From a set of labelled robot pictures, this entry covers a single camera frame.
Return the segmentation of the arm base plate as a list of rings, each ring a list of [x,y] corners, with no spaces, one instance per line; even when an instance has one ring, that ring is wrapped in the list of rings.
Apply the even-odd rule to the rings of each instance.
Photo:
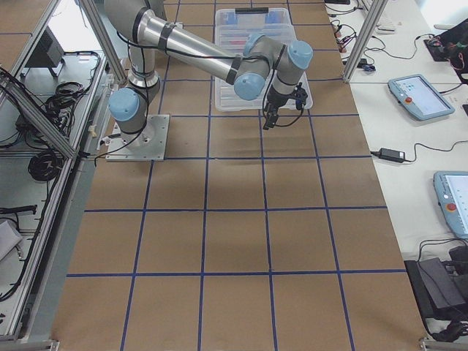
[[[108,143],[109,162],[163,161],[167,145],[167,134],[170,125],[170,115],[149,115],[146,128],[142,134],[129,145],[129,135],[112,138]]]

